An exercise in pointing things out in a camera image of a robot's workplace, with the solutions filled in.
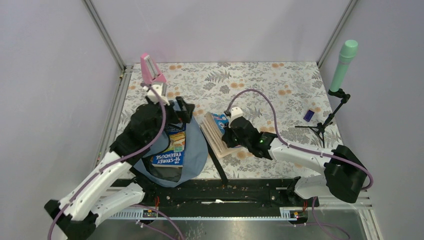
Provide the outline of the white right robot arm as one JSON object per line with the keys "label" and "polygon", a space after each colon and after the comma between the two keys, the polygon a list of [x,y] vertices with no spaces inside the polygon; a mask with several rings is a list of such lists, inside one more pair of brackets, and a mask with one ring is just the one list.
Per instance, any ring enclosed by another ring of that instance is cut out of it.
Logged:
{"label": "white right robot arm", "polygon": [[296,163],[318,173],[292,180],[286,193],[291,205],[299,206],[305,200],[327,195],[350,204],[357,201],[367,174],[348,147],[328,149],[283,143],[277,134],[258,131],[244,117],[225,123],[223,129],[221,139],[228,147],[244,147],[257,158]]}

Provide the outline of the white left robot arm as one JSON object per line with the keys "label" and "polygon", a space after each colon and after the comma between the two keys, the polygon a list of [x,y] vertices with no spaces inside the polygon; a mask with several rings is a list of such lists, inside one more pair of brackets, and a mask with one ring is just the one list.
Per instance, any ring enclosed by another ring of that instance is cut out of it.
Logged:
{"label": "white left robot arm", "polygon": [[71,193],[49,200],[44,209],[69,240],[86,240],[109,217],[132,205],[152,204],[155,192],[132,182],[120,191],[102,198],[103,193],[130,170],[159,139],[166,125],[188,124],[195,105],[179,96],[168,104],[147,103],[137,107],[124,131],[111,144],[97,167]]}

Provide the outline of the blue student backpack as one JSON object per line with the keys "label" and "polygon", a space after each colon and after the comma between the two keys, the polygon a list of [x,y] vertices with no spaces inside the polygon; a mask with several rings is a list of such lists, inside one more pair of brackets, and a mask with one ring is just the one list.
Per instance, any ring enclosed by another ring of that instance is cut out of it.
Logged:
{"label": "blue student backpack", "polygon": [[165,127],[158,139],[150,147],[150,150],[142,155],[131,171],[137,176],[146,176],[162,187],[174,188],[197,177],[202,172],[209,153],[213,151],[198,123],[192,118],[190,123],[186,123],[186,149],[183,167],[155,167],[151,162],[152,156],[165,150],[168,146],[167,137],[164,132]]}

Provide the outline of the blue treehouse book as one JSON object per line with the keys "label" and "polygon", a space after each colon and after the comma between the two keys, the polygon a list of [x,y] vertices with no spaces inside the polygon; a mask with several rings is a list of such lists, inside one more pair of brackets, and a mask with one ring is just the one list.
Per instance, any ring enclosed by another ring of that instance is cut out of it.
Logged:
{"label": "blue treehouse book", "polygon": [[186,150],[186,124],[169,124],[164,133],[168,142],[167,148],[151,158],[154,167],[182,168]]}

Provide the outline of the blue round package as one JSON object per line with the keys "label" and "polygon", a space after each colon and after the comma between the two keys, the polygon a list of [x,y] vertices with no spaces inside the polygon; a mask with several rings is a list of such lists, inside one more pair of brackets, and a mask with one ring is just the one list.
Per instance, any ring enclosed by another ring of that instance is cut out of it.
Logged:
{"label": "blue round package", "polygon": [[227,147],[226,143],[222,140],[225,133],[225,124],[228,123],[229,120],[225,114],[208,112],[200,124],[200,129],[218,159],[238,152],[241,149],[241,146]]}

